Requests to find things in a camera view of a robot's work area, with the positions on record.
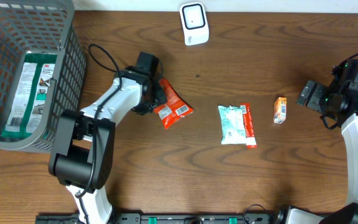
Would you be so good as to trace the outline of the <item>orange tissue packet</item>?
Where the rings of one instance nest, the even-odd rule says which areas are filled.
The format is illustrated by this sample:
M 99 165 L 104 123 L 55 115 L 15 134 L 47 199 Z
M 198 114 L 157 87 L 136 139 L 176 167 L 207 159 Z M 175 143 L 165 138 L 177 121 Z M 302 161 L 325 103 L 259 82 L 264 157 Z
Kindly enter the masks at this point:
M 278 97 L 274 103 L 273 122 L 282 124 L 287 118 L 287 98 Z

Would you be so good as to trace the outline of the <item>red Nescafe coffee pack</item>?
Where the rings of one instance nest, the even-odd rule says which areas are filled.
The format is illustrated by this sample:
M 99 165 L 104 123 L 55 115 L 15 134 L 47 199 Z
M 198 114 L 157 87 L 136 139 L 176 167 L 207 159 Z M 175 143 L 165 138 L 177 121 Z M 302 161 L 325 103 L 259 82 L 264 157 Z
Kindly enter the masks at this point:
M 194 109 L 176 93 L 167 79 L 162 78 L 159 84 L 163 88 L 167 102 L 156 107 L 154 113 L 158 114 L 164 128 L 168 129 L 180 119 L 192 114 Z

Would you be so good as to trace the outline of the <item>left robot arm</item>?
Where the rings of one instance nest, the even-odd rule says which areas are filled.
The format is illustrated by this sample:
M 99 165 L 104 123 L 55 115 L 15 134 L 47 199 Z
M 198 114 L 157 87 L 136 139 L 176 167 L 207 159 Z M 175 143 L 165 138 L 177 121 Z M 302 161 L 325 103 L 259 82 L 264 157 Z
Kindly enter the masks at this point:
M 116 126 L 130 111 L 144 115 L 166 102 L 155 65 L 129 66 L 116 74 L 110 89 L 92 105 L 65 110 L 58 120 L 48 171 L 79 209 L 62 218 L 63 223 L 111 220 L 113 207 L 104 186 L 112 169 Z

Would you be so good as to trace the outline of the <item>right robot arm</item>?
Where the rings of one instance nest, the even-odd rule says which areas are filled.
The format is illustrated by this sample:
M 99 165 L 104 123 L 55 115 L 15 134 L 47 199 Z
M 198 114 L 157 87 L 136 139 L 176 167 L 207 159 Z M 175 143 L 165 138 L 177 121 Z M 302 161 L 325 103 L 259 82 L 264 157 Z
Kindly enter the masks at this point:
M 321 113 L 321 119 L 332 118 L 332 129 L 340 128 L 347 153 L 347 199 L 342 209 L 319 216 L 289 206 L 278 211 L 271 223 L 358 223 L 358 83 L 333 81 L 324 86 L 312 80 L 301 91 L 297 104 Z

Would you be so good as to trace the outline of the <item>red Nescafe stick sachet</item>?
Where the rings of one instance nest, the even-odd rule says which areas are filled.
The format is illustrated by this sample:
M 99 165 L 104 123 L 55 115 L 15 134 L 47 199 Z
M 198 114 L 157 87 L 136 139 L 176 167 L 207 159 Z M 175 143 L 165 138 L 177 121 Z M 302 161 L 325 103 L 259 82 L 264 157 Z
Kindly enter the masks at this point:
M 257 148 L 252 114 L 250 111 L 250 104 L 242 103 L 241 108 L 242 108 L 242 116 L 243 116 L 243 120 L 244 120 L 244 127 L 245 127 L 245 131 L 246 131 L 247 148 L 248 149 Z

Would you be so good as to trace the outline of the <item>mint green wet wipes pack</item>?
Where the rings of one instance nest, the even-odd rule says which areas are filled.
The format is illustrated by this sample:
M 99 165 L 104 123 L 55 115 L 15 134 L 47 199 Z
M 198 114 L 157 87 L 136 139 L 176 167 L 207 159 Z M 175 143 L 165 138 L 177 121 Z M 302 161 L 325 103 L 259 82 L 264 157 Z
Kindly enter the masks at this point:
M 242 108 L 219 105 L 218 111 L 223 133 L 221 144 L 247 144 Z

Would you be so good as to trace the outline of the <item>green white 3M package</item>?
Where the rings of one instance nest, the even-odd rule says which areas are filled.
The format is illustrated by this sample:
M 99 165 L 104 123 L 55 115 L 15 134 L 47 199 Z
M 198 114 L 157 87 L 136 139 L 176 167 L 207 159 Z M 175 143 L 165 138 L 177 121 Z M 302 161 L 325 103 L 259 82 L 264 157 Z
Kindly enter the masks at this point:
M 27 53 L 11 111 L 1 133 L 7 139 L 25 139 L 40 125 L 52 84 L 57 55 Z

